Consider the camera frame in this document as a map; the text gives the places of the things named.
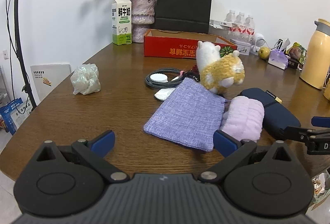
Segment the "navy blue case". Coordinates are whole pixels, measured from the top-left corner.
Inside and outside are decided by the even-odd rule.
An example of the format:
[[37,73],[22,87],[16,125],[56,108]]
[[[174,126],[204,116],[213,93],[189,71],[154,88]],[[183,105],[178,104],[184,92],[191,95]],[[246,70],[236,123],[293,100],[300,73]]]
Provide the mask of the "navy blue case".
[[272,93],[259,88],[248,88],[241,91],[240,95],[262,103],[265,110],[262,127],[274,139],[286,140],[284,129],[288,126],[301,127],[300,121]]

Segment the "lilac towel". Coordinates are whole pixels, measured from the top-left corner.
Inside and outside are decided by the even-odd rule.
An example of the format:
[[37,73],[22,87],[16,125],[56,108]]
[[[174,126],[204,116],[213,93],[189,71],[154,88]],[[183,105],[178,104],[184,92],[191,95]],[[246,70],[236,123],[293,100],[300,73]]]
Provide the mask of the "lilac towel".
[[228,110],[223,114],[220,130],[238,141],[257,142],[264,115],[265,109],[259,100],[237,96],[230,101]]

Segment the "purple woven pouch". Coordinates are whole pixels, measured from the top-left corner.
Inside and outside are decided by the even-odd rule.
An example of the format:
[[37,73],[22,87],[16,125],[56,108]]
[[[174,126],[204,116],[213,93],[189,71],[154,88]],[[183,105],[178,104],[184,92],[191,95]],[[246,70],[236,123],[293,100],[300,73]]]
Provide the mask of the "purple woven pouch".
[[206,152],[220,127],[226,99],[185,78],[144,125],[144,132]]

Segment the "iridescent plastic wrap ball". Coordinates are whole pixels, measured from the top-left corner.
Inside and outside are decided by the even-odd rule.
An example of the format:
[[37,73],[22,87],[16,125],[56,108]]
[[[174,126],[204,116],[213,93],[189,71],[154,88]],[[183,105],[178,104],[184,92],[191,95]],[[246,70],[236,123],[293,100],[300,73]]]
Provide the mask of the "iridescent plastic wrap ball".
[[73,86],[73,94],[78,93],[88,95],[97,93],[101,90],[99,81],[99,72],[96,64],[83,64],[79,66],[71,76],[71,84]]

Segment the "alpaca plush white yellow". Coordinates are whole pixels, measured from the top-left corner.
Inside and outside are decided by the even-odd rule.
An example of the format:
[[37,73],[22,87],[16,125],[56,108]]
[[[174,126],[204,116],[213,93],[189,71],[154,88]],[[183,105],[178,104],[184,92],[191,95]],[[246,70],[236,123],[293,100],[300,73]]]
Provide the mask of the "alpaca plush white yellow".
[[233,85],[241,85],[245,70],[239,51],[220,55],[221,47],[209,41],[199,41],[196,49],[196,65],[200,84],[214,94],[223,94]]

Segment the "white tissue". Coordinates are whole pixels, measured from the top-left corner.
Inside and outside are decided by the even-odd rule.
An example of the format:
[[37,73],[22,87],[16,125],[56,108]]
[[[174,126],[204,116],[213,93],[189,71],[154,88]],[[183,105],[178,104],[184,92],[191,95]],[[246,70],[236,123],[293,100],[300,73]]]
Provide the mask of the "white tissue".
[[163,88],[163,89],[160,89],[159,91],[157,91],[155,94],[154,94],[154,97],[157,99],[157,100],[160,100],[160,101],[165,101],[170,95],[171,93],[175,90],[175,88]]

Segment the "white ridged jar lid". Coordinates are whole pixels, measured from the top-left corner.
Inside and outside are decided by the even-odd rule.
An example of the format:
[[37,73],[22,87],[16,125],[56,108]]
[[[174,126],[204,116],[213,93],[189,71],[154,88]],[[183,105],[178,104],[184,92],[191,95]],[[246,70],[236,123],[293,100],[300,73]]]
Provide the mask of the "white ridged jar lid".
[[155,74],[150,75],[150,80],[158,82],[158,83],[166,83],[166,82],[168,82],[168,76],[166,76],[166,74],[162,74],[162,73],[155,73]]

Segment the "yellow thermos jug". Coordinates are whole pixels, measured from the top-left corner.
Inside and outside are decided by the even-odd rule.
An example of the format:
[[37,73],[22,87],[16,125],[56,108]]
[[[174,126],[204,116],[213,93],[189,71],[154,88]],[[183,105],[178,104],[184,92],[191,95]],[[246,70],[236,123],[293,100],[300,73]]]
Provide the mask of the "yellow thermos jug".
[[319,18],[306,52],[300,78],[316,89],[322,89],[330,62],[329,21]]

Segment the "snack packet colourful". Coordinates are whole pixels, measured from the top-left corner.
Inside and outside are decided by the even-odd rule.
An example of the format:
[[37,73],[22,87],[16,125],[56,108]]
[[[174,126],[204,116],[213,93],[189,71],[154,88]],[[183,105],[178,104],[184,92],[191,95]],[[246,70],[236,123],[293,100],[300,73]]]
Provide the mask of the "snack packet colourful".
[[293,69],[302,70],[306,59],[307,50],[298,42],[286,50],[285,54],[288,57],[288,67]]

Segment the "water bottle right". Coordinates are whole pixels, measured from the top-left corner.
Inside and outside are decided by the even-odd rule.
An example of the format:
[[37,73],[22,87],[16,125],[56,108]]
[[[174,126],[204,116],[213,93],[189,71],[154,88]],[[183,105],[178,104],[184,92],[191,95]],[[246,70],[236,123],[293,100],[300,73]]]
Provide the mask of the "water bottle right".
[[243,34],[244,34],[244,39],[248,42],[250,42],[255,35],[255,22],[253,16],[251,16],[250,14],[248,15],[248,17],[244,22]]

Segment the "water bottle middle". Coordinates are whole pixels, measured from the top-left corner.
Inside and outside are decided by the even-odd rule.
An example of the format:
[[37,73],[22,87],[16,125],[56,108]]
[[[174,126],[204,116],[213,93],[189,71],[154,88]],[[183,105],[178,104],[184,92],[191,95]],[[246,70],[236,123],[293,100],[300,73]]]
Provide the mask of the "water bottle middle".
[[246,30],[245,25],[244,25],[244,13],[240,12],[236,16],[236,20],[234,21],[235,28],[234,28],[234,38],[239,40],[244,37],[244,32]]

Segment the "white flat carton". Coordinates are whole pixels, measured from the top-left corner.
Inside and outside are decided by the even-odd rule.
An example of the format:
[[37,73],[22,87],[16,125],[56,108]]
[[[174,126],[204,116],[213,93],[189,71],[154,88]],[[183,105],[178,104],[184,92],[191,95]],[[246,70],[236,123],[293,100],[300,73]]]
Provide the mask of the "white flat carton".
[[209,26],[217,29],[236,28],[238,25],[233,22],[210,20]]

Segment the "red cardboard box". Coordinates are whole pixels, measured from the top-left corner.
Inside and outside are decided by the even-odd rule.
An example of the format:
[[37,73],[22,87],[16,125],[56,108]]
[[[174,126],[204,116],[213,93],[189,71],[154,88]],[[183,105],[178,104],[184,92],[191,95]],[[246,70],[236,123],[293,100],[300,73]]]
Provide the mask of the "red cardboard box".
[[237,49],[232,42],[217,35],[149,29],[144,35],[144,56],[195,59],[198,41],[212,42],[221,48],[229,46],[233,50]]

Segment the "black paper bag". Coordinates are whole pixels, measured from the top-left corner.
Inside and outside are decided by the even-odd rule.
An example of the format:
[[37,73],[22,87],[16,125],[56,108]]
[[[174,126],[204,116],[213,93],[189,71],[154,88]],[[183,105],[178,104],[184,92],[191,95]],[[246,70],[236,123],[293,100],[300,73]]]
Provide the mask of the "black paper bag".
[[208,33],[212,0],[157,0],[154,29]]

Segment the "milk carton white green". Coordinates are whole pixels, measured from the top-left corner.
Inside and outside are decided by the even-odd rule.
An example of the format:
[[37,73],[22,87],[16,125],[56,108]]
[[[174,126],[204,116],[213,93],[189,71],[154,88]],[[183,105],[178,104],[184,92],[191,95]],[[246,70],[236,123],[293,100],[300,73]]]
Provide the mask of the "milk carton white green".
[[112,42],[115,45],[131,44],[131,1],[114,0],[111,7],[111,14]]

